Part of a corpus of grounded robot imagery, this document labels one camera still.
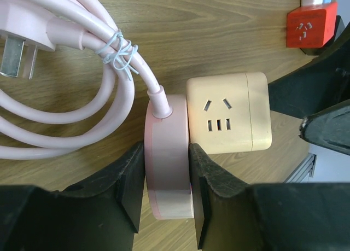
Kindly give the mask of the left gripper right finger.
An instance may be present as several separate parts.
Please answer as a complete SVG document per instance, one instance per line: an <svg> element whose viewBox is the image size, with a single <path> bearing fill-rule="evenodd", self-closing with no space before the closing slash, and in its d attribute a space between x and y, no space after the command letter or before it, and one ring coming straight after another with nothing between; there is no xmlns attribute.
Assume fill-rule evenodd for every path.
<svg viewBox="0 0 350 251"><path fill-rule="evenodd" d="M189 149L200 250L349 250L349 184L247 184Z"/></svg>

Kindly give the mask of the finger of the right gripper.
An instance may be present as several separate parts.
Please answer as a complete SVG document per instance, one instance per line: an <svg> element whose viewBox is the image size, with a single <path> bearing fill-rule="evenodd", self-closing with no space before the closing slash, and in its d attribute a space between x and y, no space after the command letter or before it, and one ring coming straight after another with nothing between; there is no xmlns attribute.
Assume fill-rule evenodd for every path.
<svg viewBox="0 0 350 251"><path fill-rule="evenodd" d="M334 113L349 116L349 25L336 17L335 34L308 64L269 83L270 109L295 118Z"/></svg>
<svg viewBox="0 0 350 251"><path fill-rule="evenodd" d="M349 100L305 117L300 125L300 138L349 155Z"/></svg>

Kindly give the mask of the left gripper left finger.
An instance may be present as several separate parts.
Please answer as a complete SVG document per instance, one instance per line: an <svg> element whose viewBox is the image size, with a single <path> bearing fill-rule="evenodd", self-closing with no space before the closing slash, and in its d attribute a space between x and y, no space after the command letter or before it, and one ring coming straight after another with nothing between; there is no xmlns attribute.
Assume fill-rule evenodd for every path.
<svg viewBox="0 0 350 251"><path fill-rule="evenodd" d="M144 144L63 191L1 186L1 250L132 250L144 189Z"/></svg>

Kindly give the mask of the beige cube plug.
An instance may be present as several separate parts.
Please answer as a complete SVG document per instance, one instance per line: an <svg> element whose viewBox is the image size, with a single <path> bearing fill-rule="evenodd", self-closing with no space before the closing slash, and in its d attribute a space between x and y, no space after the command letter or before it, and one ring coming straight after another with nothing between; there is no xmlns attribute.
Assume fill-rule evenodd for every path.
<svg viewBox="0 0 350 251"><path fill-rule="evenodd" d="M267 77L234 73L186 83L191 143L207 154L266 150L272 144Z"/></svg>

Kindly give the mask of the pink round socket with cable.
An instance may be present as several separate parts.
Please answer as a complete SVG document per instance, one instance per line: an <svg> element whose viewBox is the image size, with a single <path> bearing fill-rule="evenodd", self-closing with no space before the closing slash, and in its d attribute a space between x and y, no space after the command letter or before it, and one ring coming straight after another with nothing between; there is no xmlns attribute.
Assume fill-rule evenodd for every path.
<svg viewBox="0 0 350 251"><path fill-rule="evenodd" d="M70 124L97 113L112 91L117 91L103 119L80 136L39 135L2 119L1 133L27 144L26 148L2 146L2 159L64 155L109 136L131 110L135 97L133 75L138 74L150 99L145 118L144 163L153 215L157 219L194 217L186 98L165 93L137 46L124 38L99 0L1 0L1 36L5 38L1 63L1 75L5 77L22 74L32 78L38 49L54 51L58 45L88 48L103 62L101 87L84 107L64 113L44 112L2 92L2 108L15 115L44 124Z"/></svg>

